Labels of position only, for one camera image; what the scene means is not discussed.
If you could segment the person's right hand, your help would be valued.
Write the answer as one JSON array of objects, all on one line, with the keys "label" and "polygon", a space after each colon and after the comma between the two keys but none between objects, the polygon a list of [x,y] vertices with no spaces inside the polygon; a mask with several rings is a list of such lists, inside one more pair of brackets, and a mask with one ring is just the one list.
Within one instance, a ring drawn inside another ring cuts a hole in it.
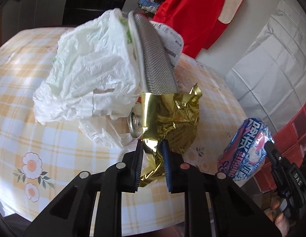
[{"label": "person's right hand", "polygon": [[276,227],[280,230],[282,236],[287,236],[290,229],[288,219],[284,216],[284,213],[276,213],[276,210],[280,206],[280,197],[275,196],[271,199],[270,207],[264,211],[267,217],[274,222]]}]

